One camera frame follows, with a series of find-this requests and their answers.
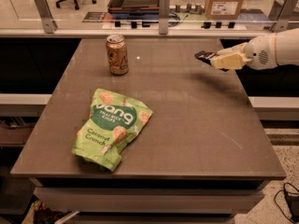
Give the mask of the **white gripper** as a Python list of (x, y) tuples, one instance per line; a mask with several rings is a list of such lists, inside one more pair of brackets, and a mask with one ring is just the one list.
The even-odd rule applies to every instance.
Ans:
[(278, 66), (276, 61), (276, 35), (257, 36), (227, 49), (217, 51), (211, 65), (217, 69), (239, 70), (244, 65), (254, 70), (273, 69)]

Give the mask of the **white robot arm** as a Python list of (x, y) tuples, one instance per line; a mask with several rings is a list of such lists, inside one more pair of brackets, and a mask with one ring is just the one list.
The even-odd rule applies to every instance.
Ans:
[(261, 35), (249, 42), (216, 52), (210, 60), (217, 69), (273, 69), (282, 65), (299, 65), (299, 28)]

